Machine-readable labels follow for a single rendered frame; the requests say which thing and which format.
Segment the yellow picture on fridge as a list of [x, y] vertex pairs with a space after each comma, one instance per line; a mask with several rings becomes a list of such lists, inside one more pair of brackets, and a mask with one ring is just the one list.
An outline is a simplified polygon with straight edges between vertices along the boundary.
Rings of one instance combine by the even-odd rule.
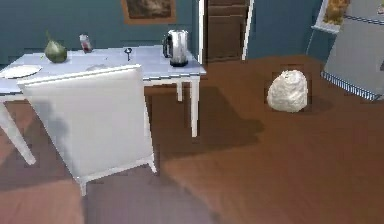
[[341, 25], [350, 0], [328, 0], [323, 22]]

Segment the wood-framed wall picture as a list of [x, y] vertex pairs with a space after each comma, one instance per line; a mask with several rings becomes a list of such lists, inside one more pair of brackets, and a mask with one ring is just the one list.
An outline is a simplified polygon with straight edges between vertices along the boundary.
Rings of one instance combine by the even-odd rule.
[[124, 23], [130, 25], [173, 24], [175, 0], [120, 0]]

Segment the white plate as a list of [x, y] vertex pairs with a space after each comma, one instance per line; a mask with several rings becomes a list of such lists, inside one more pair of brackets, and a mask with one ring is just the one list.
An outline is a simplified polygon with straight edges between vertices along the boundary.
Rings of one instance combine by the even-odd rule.
[[0, 71], [0, 78], [18, 79], [33, 75], [42, 69], [39, 65], [20, 65], [5, 68]]

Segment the silver electric kettle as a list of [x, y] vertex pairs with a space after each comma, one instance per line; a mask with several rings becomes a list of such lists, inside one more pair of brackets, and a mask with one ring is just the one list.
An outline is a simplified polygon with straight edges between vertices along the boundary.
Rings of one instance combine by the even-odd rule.
[[169, 59], [173, 67], [184, 67], [188, 64], [188, 32], [186, 30], [169, 30], [163, 42], [163, 55]]

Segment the grey fridge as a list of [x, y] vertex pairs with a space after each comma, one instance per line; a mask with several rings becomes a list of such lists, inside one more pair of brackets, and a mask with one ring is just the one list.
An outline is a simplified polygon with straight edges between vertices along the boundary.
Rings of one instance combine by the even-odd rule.
[[321, 77], [370, 101], [384, 100], [384, 0], [350, 0], [341, 25], [324, 23], [323, 0], [312, 29], [336, 36]]

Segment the white garbage bag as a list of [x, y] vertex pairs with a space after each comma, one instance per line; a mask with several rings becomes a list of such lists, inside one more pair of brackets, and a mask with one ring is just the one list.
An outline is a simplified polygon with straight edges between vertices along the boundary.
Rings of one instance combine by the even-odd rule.
[[277, 76], [267, 93], [268, 105], [277, 111], [296, 113], [308, 104], [308, 83], [299, 70], [286, 70]]

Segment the green pear-shaped vase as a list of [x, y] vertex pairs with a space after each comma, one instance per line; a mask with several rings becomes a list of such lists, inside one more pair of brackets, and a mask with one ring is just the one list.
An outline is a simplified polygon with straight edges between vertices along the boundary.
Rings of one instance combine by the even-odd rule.
[[67, 49], [59, 42], [54, 40], [48, 31], [45, 32], [47, 37], [47, 45], [44, 54], [52, 63], [63, 63], [67, 59]]

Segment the brown room door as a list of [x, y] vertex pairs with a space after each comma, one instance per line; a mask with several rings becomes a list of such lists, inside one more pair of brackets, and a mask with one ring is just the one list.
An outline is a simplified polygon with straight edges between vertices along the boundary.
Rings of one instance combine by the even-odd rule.
[[240, 60], [250, 0], [204, 0], [202, 62]]

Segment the white dining table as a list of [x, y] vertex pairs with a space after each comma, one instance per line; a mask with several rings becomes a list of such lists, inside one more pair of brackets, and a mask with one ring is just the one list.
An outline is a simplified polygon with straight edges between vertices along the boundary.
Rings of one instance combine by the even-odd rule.
[[185, 82], [190, 84], [191, 134], [196, 136], [199, 119], [199, 84], [206, 71], [192, 54], [187, 55], [187, 60], [188, 64], [184, 67], [171, 66], [170, 60], [163, 56], [163, 48], [160, 45], [133, 47], [129, 54], [123, 48], [95, 49], [90, 53], [81, 50], [70, 51], [63, 63], [53, 63], [42, 53], [25, 54], [0, 70], [0, 129], [5, 132], [27, 164], [32, 165], [36, 162], [5, 106], [7, 102], [24, 98], [17, 86], [17, 80], [12, 77], [20, 66], [33, 69], [32, 73], [22, 72], [23, 77], [36, 78], [83, 72], [97, 65], [114, 67], [139, 64], [143, 70], [143, 81], [146, 86], [175, 84], [179, 99], [183, 98], [182, 84]]

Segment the white chair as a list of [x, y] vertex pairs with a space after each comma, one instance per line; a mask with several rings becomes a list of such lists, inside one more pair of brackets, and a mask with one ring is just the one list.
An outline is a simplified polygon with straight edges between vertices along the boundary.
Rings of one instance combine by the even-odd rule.
[[147, 164], [154, 149], [139, 64], [22, 80], [82, 195], [87, 183]]

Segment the clear cup with red liquid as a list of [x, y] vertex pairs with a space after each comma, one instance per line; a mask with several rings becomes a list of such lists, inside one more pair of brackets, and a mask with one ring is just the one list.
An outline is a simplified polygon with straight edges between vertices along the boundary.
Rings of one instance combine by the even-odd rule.
[[89, 36], [87, 34], [80, 34], [79, 40], [85, 53], [90, 53], [93, 50]]

